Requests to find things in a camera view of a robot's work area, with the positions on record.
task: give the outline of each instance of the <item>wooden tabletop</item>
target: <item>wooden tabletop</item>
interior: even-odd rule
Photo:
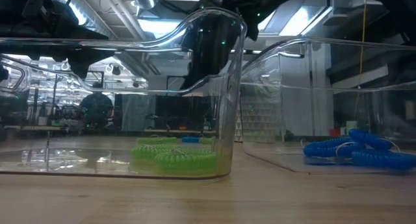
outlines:
[[[1,223],[415,223],[416,178],[308,175],[244,154],[177,181],[0,175]]]

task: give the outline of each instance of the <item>table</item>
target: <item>table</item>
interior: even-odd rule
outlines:
[[[308,175],[234,153],[221,180],[0,175],[2,223],[415,223],[415,177]]]

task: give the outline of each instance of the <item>blue coiled cord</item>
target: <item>blue coiled cord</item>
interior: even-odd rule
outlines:
[[[375,150],[388,151],[393,146],[391,142],[385,141],[380,137],[365,131],[351,129],[348,134],[353,141],[369,145]]]
[[[349,131],[350,137],[313,142],[304,147],[305,156],[352,158],[353,165],[372,168],[407,170],[416,167],[416,156],[394,153],[393,143],[376,135],[357,129]]]

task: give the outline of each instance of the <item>yellow cable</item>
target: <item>yellow cable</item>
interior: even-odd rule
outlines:
[[[366,22],[367,22],[367,0],[364,1],[363,36],[361,40],[362,42],[365,42],[365,23]],[[361,84],[361,74],[363,73],[363,58],[364,58],[364,47],[361,46],[361,56],[359,59],[358,87]],[[354,111],[354,118],[357,118],[358,101],[359,101],[359,92],[357,94],[356,110]]]

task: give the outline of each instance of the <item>clear plastic bin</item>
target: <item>clear plastic bin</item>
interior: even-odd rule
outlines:
[[[245,34],[240,17],[206,8],[151,42],[0,38],[10,72],[0,85],[0,172],[227,175]],[[189,66],[195,39],[217,50]],[[85,66],[85,79],[72,72],[82,76]]]
[[[415,55],[414,47],[282,39],[242,70],[240,115],[245,152],[296,172],[397,171],[385,165],[396,155],[371,151],[369,143],[351,138],[347,139],[352,141],[349,146],[362,143],[365,149],[339,156],[340,151],[335,151],[342,142],[327,142],[333,150],[324,152],[327,155],[304,150],[312,147],[306,148],[311,142],[320,142],[313,145],[322,149],[322,142],[349,137],[350,129],[358,129],[366,132],[360,137],[371,134],[392,141],[402,153],[416,153]],[[359,156],[371,158],[359,160]]]

